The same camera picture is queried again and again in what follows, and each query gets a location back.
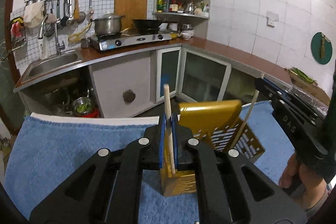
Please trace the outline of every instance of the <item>human hand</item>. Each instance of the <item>human hand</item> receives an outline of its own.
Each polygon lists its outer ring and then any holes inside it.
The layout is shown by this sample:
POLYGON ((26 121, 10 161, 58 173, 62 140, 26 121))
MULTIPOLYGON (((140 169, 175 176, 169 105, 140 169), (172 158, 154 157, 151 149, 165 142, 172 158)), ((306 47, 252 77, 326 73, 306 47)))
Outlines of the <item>human hand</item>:
POLYGON ((282 173, 279 187, 289 188, 292 185, 294 175, 297 173, 306 187, 306 191, 301 197, 296 198, 295 202, 307 210, 312 208, 323 197, 327 184, 321 176, 316 174, 307 165, 299 164, 294 153, 288 160, 287 167, 282 173))

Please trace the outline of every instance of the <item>brown door frame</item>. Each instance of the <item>brown door frame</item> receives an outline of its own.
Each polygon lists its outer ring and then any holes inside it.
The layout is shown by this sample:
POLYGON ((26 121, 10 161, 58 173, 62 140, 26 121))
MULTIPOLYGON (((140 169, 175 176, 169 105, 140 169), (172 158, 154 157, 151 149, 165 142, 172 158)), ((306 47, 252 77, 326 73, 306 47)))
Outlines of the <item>brown door frame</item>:
MULTIPOLYGON (((5 40, 6 40, 6 49, 8 52, 8 63, 9 63, 9 69, 13 78, 14 83, 16 84, 19 79, 20 79, 20 73, 16 68, 15 65, 15 59, 14 59, 14 54, 12 52, 12 46, 11 46, 11 31, 9 29, 9 22, 11 20, 11 12, 13 10, 13 0, 6 0, 5 3, 5 14, 4 14, 4 22, 3 24, 5 25, 5 40)), ((13 124, 11 123, 11 120, 5 113, 3 107, 0 105, 0 118, 8 131, 10 132, 11 135, 17 135, 20 128, 15 128, 13 124)))

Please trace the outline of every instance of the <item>yellow hose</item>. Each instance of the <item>yellow hose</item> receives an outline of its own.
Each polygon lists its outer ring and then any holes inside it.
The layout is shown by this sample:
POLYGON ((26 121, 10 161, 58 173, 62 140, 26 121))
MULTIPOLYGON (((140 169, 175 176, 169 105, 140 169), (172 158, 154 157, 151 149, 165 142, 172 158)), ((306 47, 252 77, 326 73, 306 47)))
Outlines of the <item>yellow hose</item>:
POLYGON ((70 34, 68 36, 68 41, 70 44, 73 44, 73 43, 77 43, 79 41, 81 41, 81 34, 84 33, 87 29, 89 29, 92 25, 92 21, 89 22, 89 24, 83 29, 81 30, 79 33, 73 33, 73 34, 70 34))

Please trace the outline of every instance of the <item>countertop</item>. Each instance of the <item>countertop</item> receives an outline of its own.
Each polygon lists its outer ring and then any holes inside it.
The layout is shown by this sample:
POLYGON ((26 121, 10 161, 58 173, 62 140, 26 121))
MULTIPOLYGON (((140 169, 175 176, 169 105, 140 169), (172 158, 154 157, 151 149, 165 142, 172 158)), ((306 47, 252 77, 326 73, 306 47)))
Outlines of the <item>countertop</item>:
POLYGON ((14 88, 14 92, 18 92, 26 87, 29 87, 33 84, 36 84, 48 78, 54 77, 56 75, 60 75, 67 71, 74 70, 74 69, 88 66, 88 65, 92 65, 94 63, 98 63, 104 60, 109 60, 112 58, 117 58, 120 56, 134 54, 138 52, 159 50, 162 48, 177 47, 177 46, 183 46, 183 45, 193 47, 196 50, 197 49, 204 50, 206 52, 210 52, 210 53, 225 57, 227 59, 231 59, 243 65, 246 65, 256 70, 259 70, 261 72, 264 72, 267 75, 270 75, 271 77, 276 78, 286 83, 287 85, 290 85, 290 86, 292 85, 288 72, 284 68, 278 65, 275 65, 274 63, 271 63, 253 54, 249 54, 247 52, 238 50, 233 47, 229 47, 229 46, 226 46, 226 45, 223 45, 217 42, 213 42, 207 39, 193 37, 189 40, 183 40, 182 38, 176 38, 176 39, 172 39, 168 41, 144 43, 144 44, 139 44, 139 45, 134 45, 134 46, 116 48, 116 49, 106 51, 106 52, 98 52, 96 49, 92 47, 87 48, 87 49, 79 48, 78 50, 80 50, 83 56, 83 61, 81 63, 69 65, 67 67, 63 67, 58 70, 53 70, 52 72, 45 73, 43 75, 39 75, 37 77, 31 78, 27 81, 23 81, 23 79, 25 78, 31 66, 29 65, 26 71, 23 73, 23 75, 19 79, 19 81, 17 82, 14 88))

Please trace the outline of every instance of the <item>blue cloth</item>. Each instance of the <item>blue cloth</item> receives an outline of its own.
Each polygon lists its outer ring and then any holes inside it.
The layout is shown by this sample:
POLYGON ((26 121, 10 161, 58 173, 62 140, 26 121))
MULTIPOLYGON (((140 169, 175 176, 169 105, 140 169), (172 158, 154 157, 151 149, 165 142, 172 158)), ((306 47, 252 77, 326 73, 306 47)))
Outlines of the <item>blue cloth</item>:
MULTIPOLYGON (((244 118, 248 107, 243 108, 244 118)), ((248 124, 265 153, 256 166, 277 183, 294 149, 272 117, 269 102, 253 108, 248 124)), ((27 117, 14 144, 7 165, 5 185, 9 197, 28 218, 61 182, 97 150, 124 148, 143 136, 145 126, 97 126, 45 122, 27 117)), ((194 223, 199 219, 197 197, 183 194, 170 198, 161 195, 158 171, 144 170, 139 206, 139 224, 194 223)))

